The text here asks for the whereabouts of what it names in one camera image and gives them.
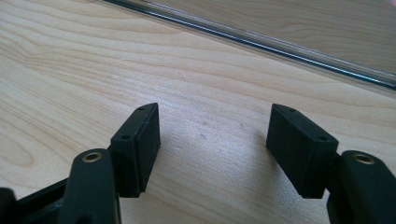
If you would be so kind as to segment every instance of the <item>wooden tabletop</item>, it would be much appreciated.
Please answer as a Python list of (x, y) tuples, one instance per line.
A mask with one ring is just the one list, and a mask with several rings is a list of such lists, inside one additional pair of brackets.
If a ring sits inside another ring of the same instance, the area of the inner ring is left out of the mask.
[(329, 223), (265, 147), (271, 104), (294, 107), (396, 174), (396, 100), (100, 1), (0, 1), (0, 186), (18, 198), (107, 147), (139, 106), (162, 145), (123, 223)]

